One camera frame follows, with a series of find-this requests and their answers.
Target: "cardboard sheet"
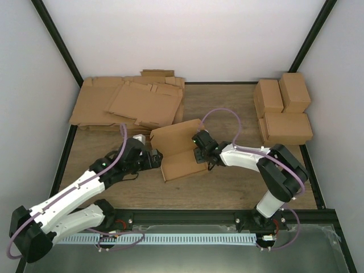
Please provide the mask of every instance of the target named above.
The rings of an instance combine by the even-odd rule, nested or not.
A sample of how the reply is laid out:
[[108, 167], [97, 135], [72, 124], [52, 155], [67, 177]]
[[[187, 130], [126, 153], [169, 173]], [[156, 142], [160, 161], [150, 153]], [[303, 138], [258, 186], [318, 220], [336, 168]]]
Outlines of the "cardboard sheet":
[[162, 69], [143, 69], [140, 72], [142, 76], [159, 76], [159, 77], [174, 77], [174, 70], [162, 70]]
[[207, 171], [207, 164], [197, 164], [193, 153], [196, 145], [192, 137], [197, 133], [200, 123], [199, 119], [194, 119], [152, 130], [152, 147], [163, 154], [164, 181]]
[[172, 124], [182, 97], [182, 89], [176, 89], [175, 86], [125, 82], [114, 102], [109, 108], [107, 104], [105, 110], [136, 119], [136, 125], [155, 129]]
[[[143, 72], [153, 72], [153, 70], [144, 70]], [[173, 124], [176, 124], [182, 122], [183, 120], [185, 80], [184, 78], [181, 77], [174, 77], [174, 72], [173, 76], [167, 76], [171, 74], [172, 73], [168, 72], [168, 73], [163, 73], [163, 76], [161, 76], [160, 73], [145, 73], [146, 76], [144, 77], [134, 76], [134, 77], [124, 77], [123, 79], [124, 81], [136, 82], [138, 84], [153, 84], [155, 82], [159, 82], [161, 84], [170, 84], [181, 87], [183, 91], [182, 94], [183, 97], [177, 109], [175, 119], [173, 120]]]
[[104, 111], [112, 95], [123, 85], [121, 77], [87, 78], [78, 95], [69, 123], [80, 126], [134, 124], [135, 120]]

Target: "black metal frame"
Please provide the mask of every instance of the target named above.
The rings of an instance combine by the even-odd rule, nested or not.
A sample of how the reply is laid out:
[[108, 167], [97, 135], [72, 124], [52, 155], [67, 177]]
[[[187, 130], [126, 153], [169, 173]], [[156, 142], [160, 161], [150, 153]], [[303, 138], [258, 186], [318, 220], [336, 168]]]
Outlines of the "black metal frame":
[[[82, 76], [78, 71], [71, 54], [67, 50], [61, 35], [59, 34], [50, 14], [48, 13], [42, 0], [31, 0], [36, 8], [39, 16], [41, 17], [44, 25], [46, 26], [49, 34], [52, 36], [53, 41], [57, 45], [60, 53], [62, 54], [67, 66], [72, 72], [78, 85], [81, 87], [83, 83]], [[320, 32], [327, 17], [329, 16], [332, 8], [337, 0], [326, 0], [320, 13], [318, 14], [310, 32], [308, 33], [303, 45], [301, 46], [296, 58], [294, 59], [288, 72], [297, 72], [300, 64], [304, 60], [307, 52], [313, 44], [316, 36]], [[186, 84], [256, 84], [257, 82], [186, 82]], [[52, 186], [51, 196], [56, 194], [59, 190], [65, 167], [67, 164], [68, 156], [71, 151], [72, 143], [75, 138], [77, 126], [71, 126], [67, 140], [61, 156], [61, 161], [57, 169], [55, 181]], [[303, 224], [332, 224], [336, 233], [341, 237], [341, 249], [344, 253], [346, 263], [350, 272], [357, 272], [354, 262], [351, 258], [348, 245], [346, 244], [344, 234], [342, 233], [340, 223], [338, 221], [335, 210], [326, 209], [324, 199], [322, 197], [316, 175], [309, 158], [309, 154], [305, 145], [300, 146], [302, 157], [306, 169], [310, 173], [310, 183], [313, 194], [316, 200], [318, 210], [297, 210], [301, 223]], [[248, 214], [250, 210], [117, 210], [118, 214], [128, 215], [132, 217], [134, 225], [158, 225], [158, 224], [225, 224], [235, 225], [234, 215]], [[295, 218], [290, 212], [283, 212], [286, 223], [294, 224]], [[24, 272], [25, 260], [21, 259], [16, 270], [16, 273]]]

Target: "black frame post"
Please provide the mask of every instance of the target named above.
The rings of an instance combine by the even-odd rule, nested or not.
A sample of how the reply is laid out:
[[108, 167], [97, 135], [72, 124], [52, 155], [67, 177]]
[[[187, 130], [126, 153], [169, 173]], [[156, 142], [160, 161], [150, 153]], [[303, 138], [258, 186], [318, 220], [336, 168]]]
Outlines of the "black frame post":
[[304, 40], [300, 51], [298, 52], [295, 60], [293, 61], [290, 69], [288, 72], [295, 73], [297, 72], [298, 68], [300, 67], [301, 63], [306, 57], [307, 52], [311, 48], [314, 40], [316, 39], [317, 35], [319, 34], [322, 26], [326, 22], [329, 14], [331, 13], [332, 9], [334, 8], [337, 0], [326, 0], [324, 5], [322, 6], [320, 13], [318, 14], [315, 22], [313, 23], [306, 39]]
[[40, 18], [42, 19], [45, 27], [47, 28], [49, 34], [52, 36], [53, 41], [55, 42], [59, 52], [62, 54], [64, 61], [66, 62], [69, 70], [73, 74], [73, 77], [77, 81], [78, 85], [81, 87], [84, 79], [82, 78], [78, 68], [76, 67], [75, 62], [72, 59], [71, 54], [69, 53], [65, 43], [61, 35], [59, 34], [56, 25], [54, 24], [46, 6], [44, 5], [42, 0], [31, 0], [35, 9], [37, 10]]

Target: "folded cardboard box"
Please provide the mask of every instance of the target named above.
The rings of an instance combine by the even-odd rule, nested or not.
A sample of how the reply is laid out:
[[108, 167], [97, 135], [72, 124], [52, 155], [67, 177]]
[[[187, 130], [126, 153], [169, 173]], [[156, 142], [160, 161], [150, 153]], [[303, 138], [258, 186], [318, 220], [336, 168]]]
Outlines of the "folded cardboard box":
[[262, 118], [266, 112], [282, 112], [283, 102], [277, 80], [259, 80], [254, 90], [254, 105], [258, 118]]
[[302, 145], [313, 137], [308, 117], [305, 113], [265, 113], [261, 126], [265, 145]]
[[285, 73], [279, 80], [285, 113], [303, 113], [311, 103], [301, 73]]
[[152, 130], [152, 148], [163, 154], [161, 167], [164, 181], [207, 171], [207, 164], [198, 164], [193, 152], [196, 145], [192, 137], [200, 124], [199, 119], [194, 119]]

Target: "white cable tray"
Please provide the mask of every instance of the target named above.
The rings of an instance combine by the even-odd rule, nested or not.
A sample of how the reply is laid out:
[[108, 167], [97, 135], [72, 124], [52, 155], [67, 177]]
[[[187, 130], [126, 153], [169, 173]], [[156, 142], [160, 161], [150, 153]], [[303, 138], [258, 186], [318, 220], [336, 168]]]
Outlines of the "white cable tray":
[[[142, 237], [141, 234], [125, 234], [117, 239], [102, 240], [103, 245], [129, 245]], [[95, 233], [77, 233], [64, 238], [62, 245], [95, 245], [100, 235]], [[139, 245], [239, 245], [255, 246], [257, 236], [246, 233], [223, 234], [146, 234]]]

